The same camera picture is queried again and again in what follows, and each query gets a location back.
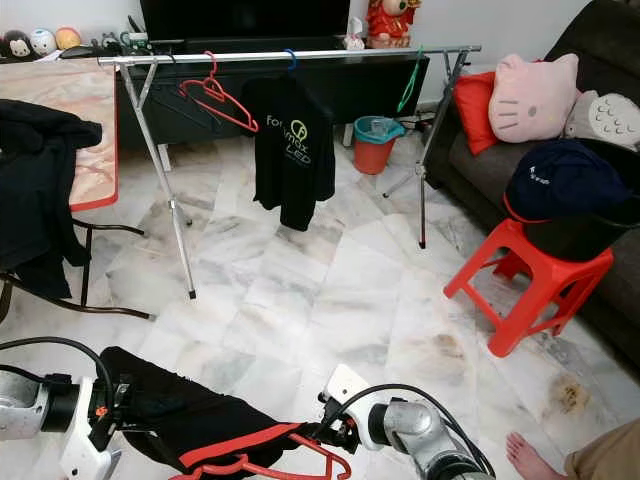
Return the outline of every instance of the teal bin lid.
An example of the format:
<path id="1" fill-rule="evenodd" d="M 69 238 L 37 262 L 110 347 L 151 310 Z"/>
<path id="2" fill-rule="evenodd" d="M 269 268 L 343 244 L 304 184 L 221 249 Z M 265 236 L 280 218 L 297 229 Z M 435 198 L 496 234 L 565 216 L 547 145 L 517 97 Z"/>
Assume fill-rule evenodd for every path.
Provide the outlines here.
<path id="1" fill-rule="evenodd" d="M 360 117 L 354 122 L 353 126 L 356 132 L 356 139 L 374 145 L 390 142 L 405 133 L 402 125 L 387 117 Z"/>

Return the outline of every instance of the red hanger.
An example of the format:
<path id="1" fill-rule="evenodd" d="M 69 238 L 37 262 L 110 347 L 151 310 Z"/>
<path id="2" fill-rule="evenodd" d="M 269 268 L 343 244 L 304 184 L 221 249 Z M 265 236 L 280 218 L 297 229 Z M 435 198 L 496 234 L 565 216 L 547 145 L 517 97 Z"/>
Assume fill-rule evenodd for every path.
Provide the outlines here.
<path id="1" fill-rule="evenodd" d="M 170 480 L 200 480 L 200 477 L 205 474 L 215 475 L 215 476 L 225 476 L 225 475 L 233 475 L 234 473 L 238 473 L 241 470 L 246 470 L 247 472 L 251 472 L 255 475 L 263 475 L 269 478 L 276 478 L 279 480 L 332 480 L 333 479 L 333 462 L 339 463 L 342 468 L 344 468 L 344 472 L 338 474 L 338 480 L 347 480 L 351 477 L 351 467 L 347 463 L 347 461 L 339 457 L 338 455 L 331 453 L 328 450 L 320 447 L 317 443 L 298 435 L 297 433 L 292 433 L 289 435 L 289 438 L 294 442 L 299 443 L 300 445 L 304 445 L 318 453 L 321 453 L 326 458 L 326 467 L 324 475 L 299 475 L 296 473 L 287 473 L 281 472 L 279 470 L 272 470 L 270 468 L 261 467 L 259 465 L 255 465 L 249 462 L 249 456 L 247 454 L 238 455 L 238 461 L 231 465 L 202 465 L 196 468 L 192 474 L 190 475 L 178 475 L 176 477 L 172 477 Z"/>
<path id="2" fill-rule="evenodd" d="M 211 61 L 213 62 L 213 67 L 209 72 L 209 76 L 204 80 L 184 80 L 183 82 L 180 83 L 180 89 L 178 90 L 180 92 L 180 95 L 182 95 L 183 97 L 190 97 L 191 100 L 193 100 L 202 108 L 204 108 L 205 110 L 207 110 L 208 112 L 214 115 L 222 117 L 225 120 L 228 120 L 232 123 L 235 123 L 236 125 L 246 128 L 251 132 L 254 132 L 254 133 L 257 132 L 260 129 L 260 127 L 258 126 L 258 122 L 255 121 L 251 113 L 249 113 L 249 111 L 238 100 L 236 100 L 233 96 L 225 92 L 224 88 L 222 88 L 222 85 L 220 85 L 220 83 L 215 79 L 215 74 L 218 71 L 218 62 L 216 62 L 216 57 L 209 50 L 207 50 L 204 53 L 209 55 L 211 57 Z M 207 94 L 207 96 L 213 98 L 214 100 L 220 103 L 225 103 L 227 100 L 230 100 L 231 103 L 233 103 L 236 107 L 238 107 L 247 116 L 246 122 L 242 122 L 237 118 L 234 118 L 230 115 L 227 115 L 224 112 L 216 110 L 208 103 L 205 103 L 201 100 L 193 98 L 191 95 L 189 95 L 189 87 L 193 85 L 202 87 L 203 92 Z"/>

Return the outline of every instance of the brown shorts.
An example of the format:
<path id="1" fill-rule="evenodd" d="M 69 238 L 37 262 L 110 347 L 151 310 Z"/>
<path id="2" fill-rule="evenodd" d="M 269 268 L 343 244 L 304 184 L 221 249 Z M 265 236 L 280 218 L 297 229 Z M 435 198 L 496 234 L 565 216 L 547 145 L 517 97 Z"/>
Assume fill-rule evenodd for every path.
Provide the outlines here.
<path id="1" fill-rule="evenodd" d="M 640 419 L 572 453 L 564 468 L 570 480 L 640 479 Z"/>

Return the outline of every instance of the marble floor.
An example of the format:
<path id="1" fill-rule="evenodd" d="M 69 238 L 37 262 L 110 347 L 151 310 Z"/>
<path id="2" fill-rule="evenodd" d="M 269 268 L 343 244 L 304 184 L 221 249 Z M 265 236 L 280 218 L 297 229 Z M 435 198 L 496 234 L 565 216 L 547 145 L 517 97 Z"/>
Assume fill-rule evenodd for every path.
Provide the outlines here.
<path id="1" fill-rule="evenodd" d="M 340 362 L 370 383 L 405 382 L 438 398 L 493 463 L 516 479 L 505 435 L 525 435 L 552 465 L 595 436 L 640 416 L 640 386 L 579 319 L 562 336 L 522 342 L 508 358 L 487 350 L 491 328 L 464 294 L 442 288 L 484 235 L 446 193 L 428 192 L 428 244 L 417 246 L 417 181 L 391 199 L 380 192 L 420 152 L 401 139 L 377 177 L 352 165 L 336 144 L 336 194 L 319 203 L 306 233 L 252 201 L 253 146 L 236 138 L 170 149 L 170 182 L 193 219 L 186 231 L 198 298 L 189 301 L 166 203 L 144 152 L 123 152 L 120 200 L 80 215 L 140 225 L 147 238 L 98 233 L 91 298 L 153 312 L 153 321 L 84 315 L 17 293 L 2 340 L 60 335 L 101 350 L 120 345 L 207 387 L 242 397 L 283 421 L 315 421 L 316 396 Z M 80 272 L 68 270 L 75 292 Z M 516 298 L 490 274 L 476 279 L 496 308 Z M 59 346 L 2 352 L 3 362 L 37 373 L 93 375 L 83 356 Z M 59 479 L 60 436 L 0 444 L 1 477 Z M 160 480 L 172 469 L 124 448 L 115 479 Z M 417 478 L 389 449 L 349 457 L 355 479 Z M 315 471 L 317 458 L 289 454 L 279 466 Z"/>

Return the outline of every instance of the wooden table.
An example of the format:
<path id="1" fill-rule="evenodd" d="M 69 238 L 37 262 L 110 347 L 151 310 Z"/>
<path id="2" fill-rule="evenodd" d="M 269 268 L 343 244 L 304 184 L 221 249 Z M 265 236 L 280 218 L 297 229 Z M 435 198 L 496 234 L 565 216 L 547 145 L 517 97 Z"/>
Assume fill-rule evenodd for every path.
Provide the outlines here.
<path id="1" fill-rule="evenodd" d="M 95 58 L 0 65 L 0 98 L 74 113 L 102 125 L 99 145 L 78 150 L 69 197 L 72 211 L 118 199 L 115 73 Z"/>

